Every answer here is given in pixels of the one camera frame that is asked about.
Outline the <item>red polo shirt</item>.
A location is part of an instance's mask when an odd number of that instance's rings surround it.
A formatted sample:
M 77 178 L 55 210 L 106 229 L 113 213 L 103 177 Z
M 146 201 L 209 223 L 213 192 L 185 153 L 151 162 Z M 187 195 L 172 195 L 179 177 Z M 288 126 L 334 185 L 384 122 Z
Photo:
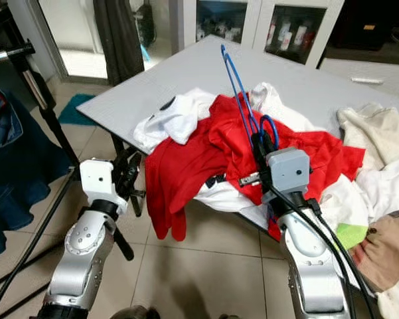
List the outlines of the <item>red polo shirt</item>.
M 309 174 L 305 199 L 321 199 L 327 188 L 342 175 L 348 179 L 356 177 L 365 156 L 364 149 L 346 146 L 326 131 L 297 132 L 275 116 L 273 121 L 281 148 L 296 147 L 309 156 L 313 172 Z M 258 168 L 235 98 L 218 96 L 210 107 L 209 124 L 209 142 L 221 149 L 228 161 L 226 178 L 251 204 L 259 205 L 263 195 L 259 185 L 238 185 L 238 179 L 257 172 Z

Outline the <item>white shirt green patch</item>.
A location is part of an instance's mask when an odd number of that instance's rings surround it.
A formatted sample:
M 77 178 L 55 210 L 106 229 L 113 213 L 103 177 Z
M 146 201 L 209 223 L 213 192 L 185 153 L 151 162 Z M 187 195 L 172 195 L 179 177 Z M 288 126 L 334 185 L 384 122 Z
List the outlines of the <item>white shirt green patch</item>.
M 365 151 L 346 146 L 304 115 L 284 106 L 269 83 L 261 82 L 250 92 L 250 103 L 257 112 L 271 116 L 282 147 L 296 147 L 309 155 L 313 173 L 305 198 L 318 200 L 323 218 L 344 249 L 361 243 L 372 215 L 371 201 L 355 182 Z

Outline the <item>teal floor mat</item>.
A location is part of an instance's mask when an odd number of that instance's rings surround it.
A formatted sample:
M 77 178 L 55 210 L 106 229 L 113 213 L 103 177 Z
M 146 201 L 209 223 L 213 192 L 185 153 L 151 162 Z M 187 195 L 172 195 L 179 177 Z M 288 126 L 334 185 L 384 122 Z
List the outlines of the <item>teal floor mat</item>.
M 95 95 L 75 94 L 72 98 L 70 98 L 64 109 L 60 112 L 58 116 L 58 121 L 60 124 L 96 126 L 94 121 L 78 111 L 78 107 L 81 106 L 81 104 L 87 103 L 93 98 L 95 98 Z

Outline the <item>cream crumpled garment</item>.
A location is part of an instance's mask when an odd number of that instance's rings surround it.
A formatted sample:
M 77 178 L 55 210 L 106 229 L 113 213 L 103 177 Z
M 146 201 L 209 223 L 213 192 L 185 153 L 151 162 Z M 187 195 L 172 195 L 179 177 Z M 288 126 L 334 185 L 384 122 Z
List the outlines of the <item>cream crumpled garment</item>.
M 365 150 L 361 167 L 381 170 L 399 159 L 399 111 L 378 103 L 336 113 L 346 146 Z

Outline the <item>white table black legs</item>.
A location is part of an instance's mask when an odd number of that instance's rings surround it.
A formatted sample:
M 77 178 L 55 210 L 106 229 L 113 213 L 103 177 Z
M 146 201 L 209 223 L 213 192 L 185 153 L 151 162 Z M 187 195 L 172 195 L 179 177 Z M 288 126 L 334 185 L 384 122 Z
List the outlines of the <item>white table black legs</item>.
M 232 57 L 236 70 L 251 89 L 261 82 L 270 83 L 284 106 L 296 110 L 318 127 L 340 136 L 337 112 L 359 108 L 369 102 L 399 112 L 399 97 L 367 88 L 359 83 L 283 58 L 248 49 L 220 37 L 207 37 L 190 45 L 150 70 L 108 89 L 78 109 L 109 133 L 137 146 L 135 127 L 172 97 L 194 88 L 214 94 L 233 94 L 224 66 L 221 48 Z

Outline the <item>blue denim jeans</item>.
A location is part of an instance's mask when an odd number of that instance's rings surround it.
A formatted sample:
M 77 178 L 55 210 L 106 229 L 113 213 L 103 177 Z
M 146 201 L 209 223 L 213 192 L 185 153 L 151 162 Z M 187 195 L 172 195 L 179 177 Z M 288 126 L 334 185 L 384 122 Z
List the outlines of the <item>blue denim jeans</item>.
M 53 143 L 11 93 L 0 114 L 0 255 L 6 231 L 33 221 L 31 207 L 50 194 L 50 183 L 68 173 L 66 152 Z

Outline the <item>wide white drawer front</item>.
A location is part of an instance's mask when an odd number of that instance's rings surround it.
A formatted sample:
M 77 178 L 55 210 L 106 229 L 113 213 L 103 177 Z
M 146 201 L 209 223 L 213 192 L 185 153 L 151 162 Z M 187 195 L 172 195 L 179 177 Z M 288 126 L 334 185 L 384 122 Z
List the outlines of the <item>wide white drawer front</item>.
M 325 58 L 318 70 L 399 97 L 399 64 Z

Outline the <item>dark left robot foot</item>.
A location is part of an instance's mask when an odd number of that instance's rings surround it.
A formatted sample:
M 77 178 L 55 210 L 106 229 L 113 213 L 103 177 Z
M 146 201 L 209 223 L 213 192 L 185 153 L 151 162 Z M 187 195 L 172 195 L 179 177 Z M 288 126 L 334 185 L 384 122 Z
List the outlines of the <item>dark left robot foot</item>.
M 118 310 L 109 319 L 161 319 L 159 311 L 144 306 L 130 306 Z

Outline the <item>white glass door cabinet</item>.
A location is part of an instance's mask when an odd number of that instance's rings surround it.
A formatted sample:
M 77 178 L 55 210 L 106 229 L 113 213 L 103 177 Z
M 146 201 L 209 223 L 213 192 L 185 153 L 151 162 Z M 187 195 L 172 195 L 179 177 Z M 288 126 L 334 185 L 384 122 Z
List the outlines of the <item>white glass door cabinet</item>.
M 344 0 L 169 0 L 173 51 L 214 35 L 315 68 Z

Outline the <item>grey curtain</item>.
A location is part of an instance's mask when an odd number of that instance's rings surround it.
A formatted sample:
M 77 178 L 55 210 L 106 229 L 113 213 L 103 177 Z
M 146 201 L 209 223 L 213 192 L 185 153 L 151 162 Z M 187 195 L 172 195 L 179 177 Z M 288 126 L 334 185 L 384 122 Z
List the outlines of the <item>grey curtain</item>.
M 141 42 L 127 0 L 93 0 L 95 22 L 112 87 L 145 70 Z

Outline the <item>beige pink printed garment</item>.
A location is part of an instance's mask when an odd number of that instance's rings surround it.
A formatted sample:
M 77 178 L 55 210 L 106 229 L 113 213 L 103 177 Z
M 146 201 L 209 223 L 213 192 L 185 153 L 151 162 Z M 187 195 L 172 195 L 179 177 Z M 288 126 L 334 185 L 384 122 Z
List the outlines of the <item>beige pink printed garment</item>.
M 357 270 L 375 292 L 384 292 L 399 282 L 399 210 L 368 226 L 365 239 L 352 247 Z

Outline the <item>black speaker box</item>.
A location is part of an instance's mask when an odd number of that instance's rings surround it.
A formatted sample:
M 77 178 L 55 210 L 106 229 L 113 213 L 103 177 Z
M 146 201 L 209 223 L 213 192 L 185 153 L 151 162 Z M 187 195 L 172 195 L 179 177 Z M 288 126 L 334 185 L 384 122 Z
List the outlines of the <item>black speaker box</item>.
M 344 0 L 329 43 L 340 49 L 379 51 L 399 26 L 399 0 Z

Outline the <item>black desk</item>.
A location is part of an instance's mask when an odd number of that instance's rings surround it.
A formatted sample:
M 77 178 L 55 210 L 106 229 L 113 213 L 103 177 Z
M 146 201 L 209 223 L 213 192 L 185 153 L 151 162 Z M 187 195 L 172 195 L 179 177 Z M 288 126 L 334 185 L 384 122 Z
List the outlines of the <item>black desk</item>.
M 6 0 L 0 0 L 0 51 L 17 48 L 26 43 Z

